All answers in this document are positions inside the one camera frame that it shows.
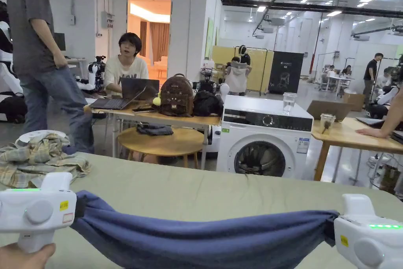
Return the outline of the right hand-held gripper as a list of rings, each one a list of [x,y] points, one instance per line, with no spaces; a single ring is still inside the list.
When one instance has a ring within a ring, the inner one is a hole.
[[[342,198],[344,213],[326,223],[327,242],[358,269],[401,269],[402,222],[377,216],[366,195]]]

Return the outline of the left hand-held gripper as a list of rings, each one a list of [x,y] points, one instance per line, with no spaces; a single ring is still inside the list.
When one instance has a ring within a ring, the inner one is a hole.
[[[0,232],[18,233],[17,245],[34,253],[53,242],[56,230],[83,216],[70,189],[70,172],[48,173],[39,188],[6,189],[0,193]]]

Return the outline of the person's left hand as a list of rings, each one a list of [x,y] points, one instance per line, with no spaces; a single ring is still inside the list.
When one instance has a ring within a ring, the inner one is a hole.
[[[26,253],[16,243],[0,248],[1,269],[44,269],[53,256],[56,245],[51,243],[34,253]]]

